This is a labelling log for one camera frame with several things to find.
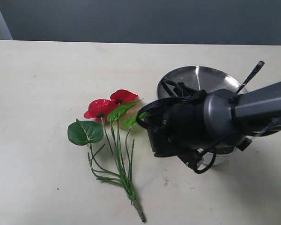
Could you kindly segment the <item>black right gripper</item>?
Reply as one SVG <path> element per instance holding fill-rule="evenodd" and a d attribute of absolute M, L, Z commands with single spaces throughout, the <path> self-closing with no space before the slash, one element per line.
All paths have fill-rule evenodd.
<path fill-rule="evenodd" d="M 159 115 L 149 115 L 146 117 L 146 122 L 160 126 L 162 118 Z M 154 157 L 174 157 L 177 155 L 176 148 L 168 141 L 166 136 L 150 130 L 147 130 L 147 133 Z"/>

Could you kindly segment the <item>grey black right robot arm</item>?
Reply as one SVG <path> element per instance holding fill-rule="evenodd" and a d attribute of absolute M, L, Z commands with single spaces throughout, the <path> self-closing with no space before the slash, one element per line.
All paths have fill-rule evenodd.
<path fill-rule="evenodd" d="M 147 112 L 156 157 L 238 146 L 246 136 L 281 131 L 281 82 L 245 94 L 193 91 L 159 99 L 148 105 Z"/>

